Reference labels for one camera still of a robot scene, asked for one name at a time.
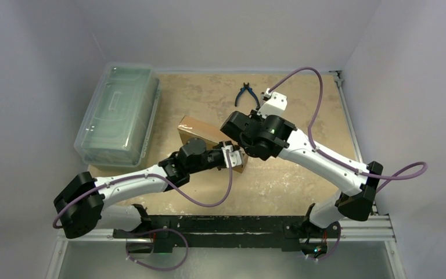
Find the brown cardboard express box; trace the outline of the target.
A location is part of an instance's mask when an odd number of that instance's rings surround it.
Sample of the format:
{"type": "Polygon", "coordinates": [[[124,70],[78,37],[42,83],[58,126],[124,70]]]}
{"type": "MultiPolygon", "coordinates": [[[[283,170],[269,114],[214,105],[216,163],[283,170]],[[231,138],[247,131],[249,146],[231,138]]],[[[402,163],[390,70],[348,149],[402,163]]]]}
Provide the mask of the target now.
{"type": "Polygon", "coordinates": [[[170,158],[174,159],[175,166],[186,174],[209,170],[208,151],[221,149],[221,142],[231,141],[219,128],[189,116],[182,118],[178,125],[178,132],[182,146],[170,158]]]}

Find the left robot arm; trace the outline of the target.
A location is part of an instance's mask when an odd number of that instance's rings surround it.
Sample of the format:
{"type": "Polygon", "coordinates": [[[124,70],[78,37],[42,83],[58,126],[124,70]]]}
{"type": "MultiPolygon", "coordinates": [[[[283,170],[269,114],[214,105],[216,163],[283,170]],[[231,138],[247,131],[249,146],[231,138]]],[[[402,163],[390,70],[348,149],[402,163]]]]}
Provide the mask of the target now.
{"type": "Polygon", "coordinates": [[[239,147],[220,142],[211,149],[202,139],[192,138],[168,158],[146,169],[110,177],[92,177],[88,171],[76,175],[53,200],[57,215],[52,222],[69,239],[94,230],[113,206],[144,194],[177,191],[192,203],[216,207],[222,201],[203,203],[181,191],[190,175],[211,169],[228,169],[242,162],[239,147]]]}

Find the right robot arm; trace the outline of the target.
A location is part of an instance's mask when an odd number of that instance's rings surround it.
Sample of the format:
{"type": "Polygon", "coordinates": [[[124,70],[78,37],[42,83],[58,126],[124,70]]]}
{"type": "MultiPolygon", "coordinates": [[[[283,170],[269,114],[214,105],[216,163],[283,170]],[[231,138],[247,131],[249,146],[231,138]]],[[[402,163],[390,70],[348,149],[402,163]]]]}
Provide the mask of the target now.
{"type": "Polygon", "coordinates": [[[307,235],[316,237],[343,218],[355,221],[369,218],[379,181],[367,175],[381,174],[381,164],[358,163],[357,170],[349,170],[331,162],[312,147],[302,130],[276,115],[263,118],[234,111],[220,130],[236,141],[249,157],[261,160],[275,157],[293,162],[337,187],[332,197],[309,206],[303,220],[307,235]]]}

